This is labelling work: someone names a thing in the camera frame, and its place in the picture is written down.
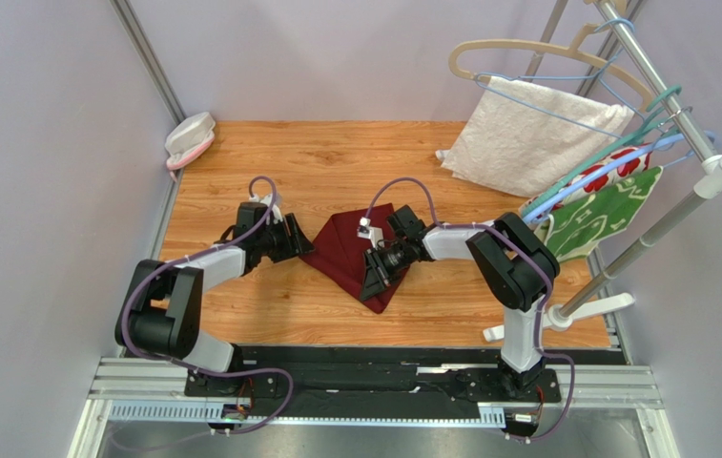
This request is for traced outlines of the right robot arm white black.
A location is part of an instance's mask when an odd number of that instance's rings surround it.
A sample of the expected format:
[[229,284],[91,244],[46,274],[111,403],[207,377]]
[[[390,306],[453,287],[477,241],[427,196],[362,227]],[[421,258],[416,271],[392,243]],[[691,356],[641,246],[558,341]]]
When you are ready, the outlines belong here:
[[368,218],[357,229],[371,243],[363,253],[361,300],[391,289],[415,262],[472,260],[505,310],[498,380],[511,391],[534,385],[545,364],[539,348],[543,303],[560,265],[524,221],[505,213],[481,223],[427,225],[403,206],[387,222],[394,232],[390,241]]

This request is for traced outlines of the dark red cloth napkin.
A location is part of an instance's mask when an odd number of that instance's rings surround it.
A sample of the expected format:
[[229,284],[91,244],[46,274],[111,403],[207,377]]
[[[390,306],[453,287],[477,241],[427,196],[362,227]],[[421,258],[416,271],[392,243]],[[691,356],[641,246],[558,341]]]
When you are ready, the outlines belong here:
[[357,236],[357,229],[367,208],[332,215],[316,235],[315,250],[300,258],[315,268],[340,289],[375,314],[381,314],[392,300],[399,284],[369,300],[361,301],[365,275],[363,253],[371,247],[368,239]]

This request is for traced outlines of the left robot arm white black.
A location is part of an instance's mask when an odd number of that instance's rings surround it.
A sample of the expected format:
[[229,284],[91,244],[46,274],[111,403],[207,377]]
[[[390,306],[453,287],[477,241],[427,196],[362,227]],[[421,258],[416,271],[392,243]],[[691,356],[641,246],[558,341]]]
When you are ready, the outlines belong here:
[[234,395],[248,383],[241,349],[200,328],[202,299],[215,286],[274,263],[311,254],[313,243],[294,214],[261,201],[239,205],[237,220],[209,249],[177,262],[142,260],[136,266],[114,337],[131,352],[186,364],[186,390]]

